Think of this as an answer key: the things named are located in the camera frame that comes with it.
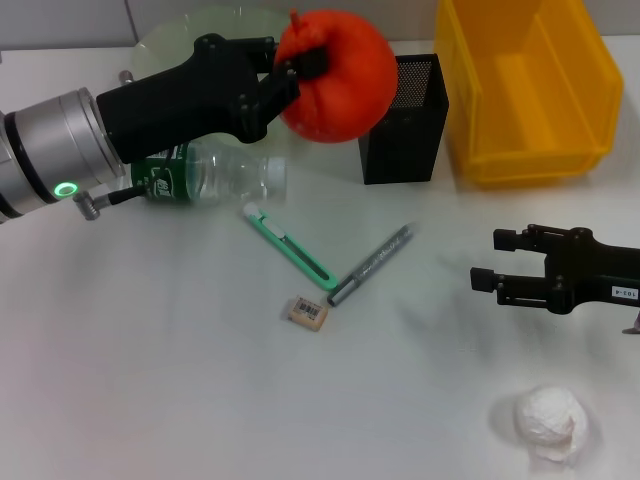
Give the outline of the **yellow plastic bin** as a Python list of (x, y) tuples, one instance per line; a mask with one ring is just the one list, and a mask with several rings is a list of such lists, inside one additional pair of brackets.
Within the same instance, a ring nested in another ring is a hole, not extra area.
[(546, 183), (611, 152), (624, 82), (582, 0), (440, 0), (434, 51), (465, 180)]

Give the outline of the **orange fruit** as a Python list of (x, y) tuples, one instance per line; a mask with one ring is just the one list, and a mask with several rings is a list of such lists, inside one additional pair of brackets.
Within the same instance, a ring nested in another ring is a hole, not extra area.
[(303, 80), (300, 97), (282, 114), (283, 122), (306, 140), (340, 143), (363, 136), (390, 107), (398, 85), (397, 63), (377, 28), (351, 12), (290, 11), (277, 62), (314, 47), (326, 47), (329, 70)]

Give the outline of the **green utility knife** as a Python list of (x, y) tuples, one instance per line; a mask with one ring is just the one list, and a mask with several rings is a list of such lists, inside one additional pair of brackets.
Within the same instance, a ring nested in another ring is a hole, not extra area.
[(277, 250), (287, 257), (312, 282), (324, 291), (338, 284), (336, 276), (309, 254), (298, 242), (278, 226), (273, 219), (255, 203), (243, 207), (244, 217)]

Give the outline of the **green glass fruit bowl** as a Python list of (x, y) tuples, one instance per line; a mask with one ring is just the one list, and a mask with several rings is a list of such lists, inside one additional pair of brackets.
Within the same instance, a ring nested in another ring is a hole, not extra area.
[[(278, 14), (254, 8), (213, 6), (192, 16), (184, 15), (178, 21), (157, 27), (135, 47), (135, 63), (146, 61), (148, 65), (135, 66), (134, 81), (182, 64), (193, 54), (194, 42), (204, 35), (217, 34), (226, 40), (271, 36), (279, 46), (280, 36), (289, 24)], [(261, 144), (269, 137), (272, 122), (267, 133), (251, 143), (226, 133), (214, 133), (214, 136), (232, 146)]]

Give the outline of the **black mesh pen holder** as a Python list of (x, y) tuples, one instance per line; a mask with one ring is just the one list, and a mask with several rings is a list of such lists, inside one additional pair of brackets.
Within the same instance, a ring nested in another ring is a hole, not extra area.
[(358, 139), (366, 185), (431, 180), (449, 110), (438, 56), (396, 58), (398, 85), (386, 114)]

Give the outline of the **white paper ball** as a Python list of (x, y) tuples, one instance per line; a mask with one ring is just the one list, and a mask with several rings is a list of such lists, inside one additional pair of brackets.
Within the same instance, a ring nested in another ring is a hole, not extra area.
[(520, 437), (542, 459), (565, 463), (586, 445), (589, 417), (567, 388), (539, 386), (520, 396), (514, 412)]

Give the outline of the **clear green-label water bottle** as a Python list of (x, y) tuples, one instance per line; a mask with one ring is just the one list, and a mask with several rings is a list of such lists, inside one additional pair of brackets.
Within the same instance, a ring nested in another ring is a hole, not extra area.
[(225, 204), (286, 196), (286, 160), (254, 156), (216, 140), (192, 141), (130, 165), (146, 198), (176, 204)]

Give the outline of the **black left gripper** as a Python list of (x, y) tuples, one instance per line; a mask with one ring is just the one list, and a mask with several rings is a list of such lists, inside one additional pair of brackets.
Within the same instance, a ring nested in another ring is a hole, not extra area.
[(105, 131), (124, 163), (213, 133), (244, 143), (301, 95), (303, 80), (329, 70), (326, 47), (277, 62), (273, 37), (224, 39), (207, 34), (182, 64), (96, 97)]

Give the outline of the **grey marker pen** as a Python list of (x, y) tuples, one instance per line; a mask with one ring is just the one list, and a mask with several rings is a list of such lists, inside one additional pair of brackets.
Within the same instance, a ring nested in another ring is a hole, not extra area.
[(337, 307), (342, 303), (371, 276), (373, 276), (383, 265), (385, 265), (395, 254), (401, 251), (414, 237), (416, 231), (416, 224), (409, 223), (394, 232), (375, 251), (373, 251), (350, 273), (348, 273), (333, 290), (330, 291), (327, 296), (327, 303), (331, 307)]

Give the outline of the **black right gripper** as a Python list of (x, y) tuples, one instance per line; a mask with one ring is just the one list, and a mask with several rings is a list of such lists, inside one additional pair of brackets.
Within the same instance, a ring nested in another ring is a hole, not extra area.
[(587, 228), (558, 230), (528, 225), (524, 230), (496, 229), (494, 249), (547, 253), (544, 278), (505, 275), (473, 267), (474, 291), (496, 293), (503, 306), (546, 306), (566, 315), (588, 302), (640, 307), (640, 249), (598, 242)]

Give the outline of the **beige barcode eraser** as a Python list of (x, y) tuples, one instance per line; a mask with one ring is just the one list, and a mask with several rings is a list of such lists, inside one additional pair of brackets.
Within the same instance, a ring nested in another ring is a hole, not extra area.
[(297, 325), (317, 332), (328, 315), (328, 307), (297, 296), (287, 312), (287, 319)]

